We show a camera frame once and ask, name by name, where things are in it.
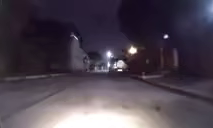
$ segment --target road edge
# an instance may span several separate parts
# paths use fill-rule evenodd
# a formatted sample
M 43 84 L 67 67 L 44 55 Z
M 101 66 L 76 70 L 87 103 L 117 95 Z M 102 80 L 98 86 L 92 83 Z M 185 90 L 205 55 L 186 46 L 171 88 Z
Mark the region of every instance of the road edge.
M 141 76 L 131 76 L 131 78 L 138 80 L 138 81 L 141 81 L 141 82 L 144 82 L 144 83 L 147 83 L 151 86 L 161 88 L 161 89 L 169 91 L 169 92 L 173 92 L 173 93 L 176 93 L 176 94 L 179 94 L 179 95 L 182 95 L 182 96 L 201 100 L 201 101 L 204 101 L 204 102 L 207 102 L 207 103 L 213 105 L 213 97 L 211 97 L 211 96 L 199 94 L 199 93 L 196 93 L 194 91 L 185 90 L 185 89 L 180 88 L 180 87 L 158 84 L 158 83 L 151 82 L 151 81 L 148 81 L 146 79 L 143 79 Z
M 44 79 L 44 78 L 51 78 L 51 77 L 58 77 L 58 76 L 65 76 L 65 75 L 67 75 L 67 73 L 5 77 L 5 78 L 0 78 L 0 82 L 13 82 L 13 81 L 21 81 L 21 80 L 35 80 L 35 79 Z

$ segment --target dark tree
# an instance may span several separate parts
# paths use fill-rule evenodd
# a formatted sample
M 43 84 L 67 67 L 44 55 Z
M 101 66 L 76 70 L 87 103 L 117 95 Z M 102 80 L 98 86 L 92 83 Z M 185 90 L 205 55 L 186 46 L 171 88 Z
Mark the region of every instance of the dark tree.
M 98 52 L 89 52 L 88 56 L 92 61 L 95 61 L 95 62 L 102 60 L 102 56 Z
M 213 1 L 123 0 L 120 28 L 129 39 L 155 47 L 163 33 L 179 52 L 179 71 L 213 76 Z

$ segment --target night sky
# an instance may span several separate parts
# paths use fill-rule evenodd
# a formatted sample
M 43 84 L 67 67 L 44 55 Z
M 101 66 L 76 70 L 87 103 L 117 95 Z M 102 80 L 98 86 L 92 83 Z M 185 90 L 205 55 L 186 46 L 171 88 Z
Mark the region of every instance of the night sky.
M 45 0 L 41 17 L 73 21 L 83 37 L 86 51 L 121 51 L 130 41 L 120 32 L 121 0 Z
M 122 1 L 127 8 L 121 22 L 118 13 Z M 213 17 L 213 0 L 42 0 L 40 5 L 42 18 L 74 22 L 84 49 L 101 53 L 121 51 L 132 41 L 141 42 L 144 36 L 162 39 L 164 33 L 171 37 L 186 31 L 197 34 L 196 21 L 211 24 Z M 127 27 L 125 34 L 120 32 L 121 24 Z

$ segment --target road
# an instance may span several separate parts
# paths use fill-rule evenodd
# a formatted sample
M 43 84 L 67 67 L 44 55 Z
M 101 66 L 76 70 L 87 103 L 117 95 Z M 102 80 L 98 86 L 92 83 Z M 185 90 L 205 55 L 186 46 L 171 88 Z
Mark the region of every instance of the road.
M 128 77 L 65 76 L 0 88 L 3 128 L 213 128 L 210 104 Z

